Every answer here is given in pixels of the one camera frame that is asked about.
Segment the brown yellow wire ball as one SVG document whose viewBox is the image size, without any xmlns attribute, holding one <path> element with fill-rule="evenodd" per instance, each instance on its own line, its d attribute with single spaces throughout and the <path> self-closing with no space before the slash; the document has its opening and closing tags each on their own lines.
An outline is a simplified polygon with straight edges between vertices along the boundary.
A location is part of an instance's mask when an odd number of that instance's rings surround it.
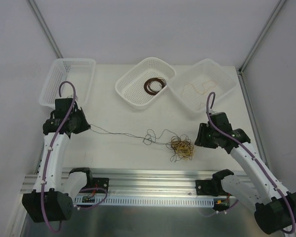
<svg viewBox="0 0 296 237">
<path fill-rule="evenodd" d="M 170 142 L 166 144 L 166 147 L 173 152 L 173 155 L 170 157 L 171 162 L 192 160 L 193 158 L 194 144 L 185 134 L 173 136 Z"/>
</svg>

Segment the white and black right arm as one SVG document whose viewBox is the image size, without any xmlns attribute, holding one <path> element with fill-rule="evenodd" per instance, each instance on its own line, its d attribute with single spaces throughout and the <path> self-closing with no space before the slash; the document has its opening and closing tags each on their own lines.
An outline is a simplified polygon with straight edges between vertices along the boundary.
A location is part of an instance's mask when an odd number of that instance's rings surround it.
<svg viewBox="0 0 296 237">
<path fill-rule="evenodd" d="M 201 123 L 195 145 L 221 147 L 235 159 L 250 178 L 253 188 L 243 183 L 234 172 L 225 169 L 213 174 L 200 188 L 209 196 L 224 193 L 236 197 L 250 209 L 256 223 L 266 234 L 296 230 L 296 192 L 291 193 L 272 174 L 257 154 L 250 138 L 242 129 L 232 129 L 226 113 L 207 113 L 208 122 Z"/>
</svg>

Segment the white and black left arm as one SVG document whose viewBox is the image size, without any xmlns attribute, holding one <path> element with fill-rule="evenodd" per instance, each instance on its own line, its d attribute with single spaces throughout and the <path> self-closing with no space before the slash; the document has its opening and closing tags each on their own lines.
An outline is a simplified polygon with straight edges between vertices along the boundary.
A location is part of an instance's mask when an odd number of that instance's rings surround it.
<svg viewBox="0 0 296 237">
<path fill-rule="evenodd" d="M 79 191 L 93 189 L 92 172 L 87 167 L 74 168 L 62 183 L 65 151 L 72 134 L 90 129 L 85 114 L 73 98 L 58 98 L 50 118 L 43 124 L 44 150 L 42 168 L 30 193 L 22 197 L 22 205 L 35 223 L 69 220 L 73 199 Z"/>
</svg>

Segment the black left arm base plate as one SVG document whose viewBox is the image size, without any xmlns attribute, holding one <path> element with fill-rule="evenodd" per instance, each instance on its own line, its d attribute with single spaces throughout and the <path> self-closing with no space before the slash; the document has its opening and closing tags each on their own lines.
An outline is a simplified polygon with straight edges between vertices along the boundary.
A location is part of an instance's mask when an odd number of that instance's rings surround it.
<svg viewBox="0 0 296 237">
<path fill-rule="evenodd" d="M 109 190 L 110 185 L 110 179 L 109 178 L 100 178 L 95 177 L 92 181 L 92 188 L 98 188 L 97 190 L 92 190 L 92 193 L 95 194 L 104 194 L 105 192 L 103 190 L 99 190 L 99 188 L 104 189 L 106 191 Z"/>
</svg>

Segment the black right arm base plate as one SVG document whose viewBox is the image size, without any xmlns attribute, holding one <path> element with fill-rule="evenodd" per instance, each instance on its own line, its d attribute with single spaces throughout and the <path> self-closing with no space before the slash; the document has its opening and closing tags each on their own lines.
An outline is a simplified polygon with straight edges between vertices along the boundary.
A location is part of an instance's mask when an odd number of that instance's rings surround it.
<svg viewBox="0 0 296 237">
<path fill-rule="evenodd" d="M 228 195 L 228 193 L 222 189 L 221 183 L 214 180 L 196 180 L 195 189 L 198 196 L 218 197 Z"/>
</svg>

